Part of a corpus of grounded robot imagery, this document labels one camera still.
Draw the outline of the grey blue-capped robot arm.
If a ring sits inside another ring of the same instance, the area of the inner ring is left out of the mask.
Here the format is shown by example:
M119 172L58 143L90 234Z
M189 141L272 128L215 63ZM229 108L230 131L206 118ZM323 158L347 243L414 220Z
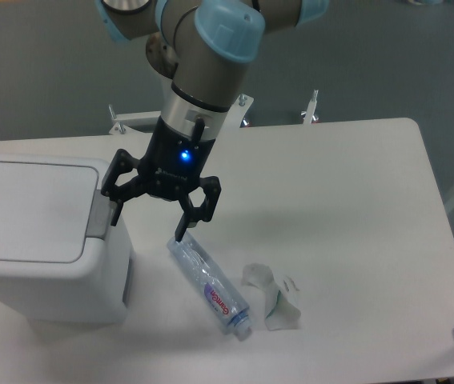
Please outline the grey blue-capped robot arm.
M102 195L123 205L144 194L178 202L175 230L209 222L221 193L216 176L202 174L265 34L321 17L326 1L98 1L110 36L121 42L158 35L169 58L171 88L146 153L120 149L102 181Z

